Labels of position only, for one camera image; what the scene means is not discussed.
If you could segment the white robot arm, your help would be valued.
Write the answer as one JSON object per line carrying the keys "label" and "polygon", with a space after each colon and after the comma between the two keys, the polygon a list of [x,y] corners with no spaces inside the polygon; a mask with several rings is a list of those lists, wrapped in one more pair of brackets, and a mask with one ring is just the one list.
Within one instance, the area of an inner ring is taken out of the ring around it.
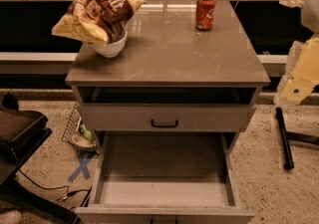
{"label": "white robot arm", "polygon": [[319,85],[319,0],[279,0],[281,5],[301,9],[301,24],[313,35],[305,43],[294,41],[288,54],[274,103],[278,107],[299,105]]}

